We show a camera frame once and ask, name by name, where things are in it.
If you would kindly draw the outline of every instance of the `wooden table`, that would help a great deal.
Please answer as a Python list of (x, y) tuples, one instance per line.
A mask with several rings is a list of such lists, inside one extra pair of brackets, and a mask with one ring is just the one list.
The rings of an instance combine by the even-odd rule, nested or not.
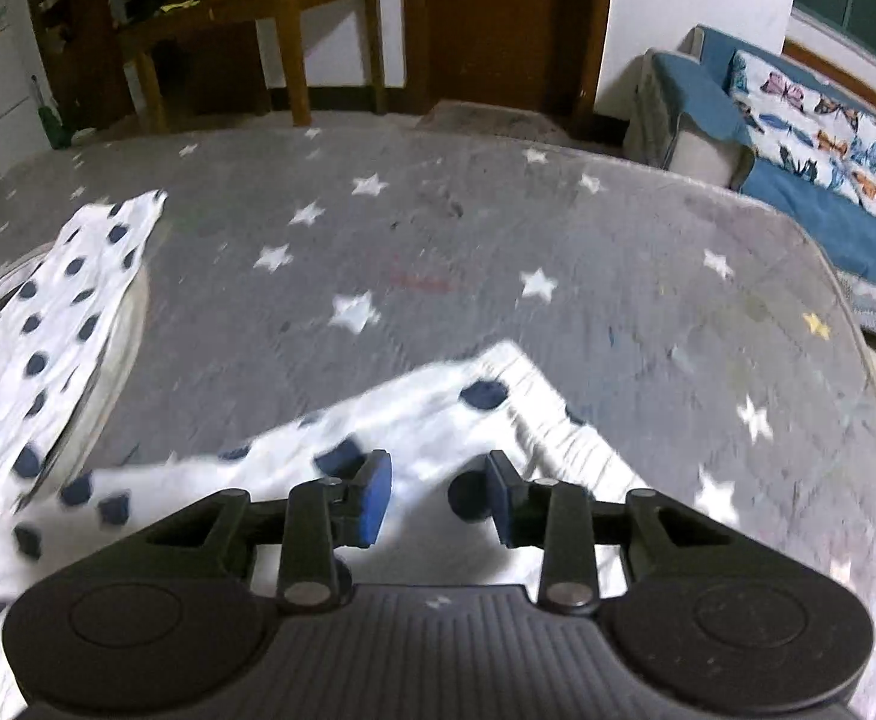
[[(161, 40), (221, 23), (274, 19), (281, 49), (281, 66), (291, 103), (291, 118), (296, 127), (311, 124), (308, 87), (305, 80), (305, 50), (302, 46), (302, 10), (335, 0), (201, 0), (190, 7), (153, 16), (118, 33), (118, 44), (126, 61), (134, 61), (154, 127), (167, 132), (166, 110), (158, 87), (152, 47)], [(371, 57), (374, 112), (384, 114), (384, 60), (382, 58), (382, 5), (380, 0), (365, 1), (365, 25)]]

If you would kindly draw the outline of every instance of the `pink butterfly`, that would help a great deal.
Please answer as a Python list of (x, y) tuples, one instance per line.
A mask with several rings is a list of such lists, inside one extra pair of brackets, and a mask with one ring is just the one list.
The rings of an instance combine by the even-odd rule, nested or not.
[(785, 76), (780, 73), (768, 74), (768, 80), (761, 84), (761, 90), (766, 95), (776, 95), (776, 97), (785, 100), (795, 110), (805, 112), (802, 102), (805, 99), (805, 93), (801, 91), (801, 87), (796, 83), (788, 83), (785, 81)]

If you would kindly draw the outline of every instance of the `yellow star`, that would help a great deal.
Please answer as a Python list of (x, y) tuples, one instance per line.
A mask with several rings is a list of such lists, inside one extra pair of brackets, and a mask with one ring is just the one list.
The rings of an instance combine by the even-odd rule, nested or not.
[(825, 338), (825, 341), (828, 341), (828, 338), (830, 338), (830, 335), (832, 334), (832, 330), (830, 330), (830, 327), (818, 318), (818, 314), (802, 314), (802, 317), (804, 317), (805, 322), (808, 323), (808, 331), (812, 336), (821, 336), (822, 338)]

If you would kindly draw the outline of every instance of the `blue sofa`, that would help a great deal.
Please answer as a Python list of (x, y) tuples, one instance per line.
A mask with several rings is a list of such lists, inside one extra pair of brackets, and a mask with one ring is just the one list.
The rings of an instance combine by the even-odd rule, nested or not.
[(644, 57), (625, 156), (740, 191), (794, 218), (835, 266), (859, 323), (876, 333), (876, 217), (755, 155), (748, 127), (727, 94), (739, 49), (833, 100), (867, 110), (861, 100), (785, 58), (698, 26), (682, 52), (651, 50)]

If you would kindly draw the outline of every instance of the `table top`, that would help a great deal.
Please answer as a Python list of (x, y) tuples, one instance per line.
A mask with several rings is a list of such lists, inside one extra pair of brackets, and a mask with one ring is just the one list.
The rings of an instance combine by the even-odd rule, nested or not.
[[(510, 338), (648, 484), (840, 577), (876, 623), (876, 380), (788, 218), (573, 149), (233, 130), (17, 167), (0, 268), (81, 203), (158, 187), (142, 347), (91, 466), (232, 447)], [(329, 322), (365, 295), (377, 322)], [(876, 648), (854, 707), (876, 718)]]
[[(335, 0), (295, 0), (302, 10)], [(125, 55), (132, 55), (158, 40), (199, 29), (212, 23), (241, 22), (274, 15), (275, 0), (196, 0), (195, 4), (157, 13), (143, 22), (118, 30)]]

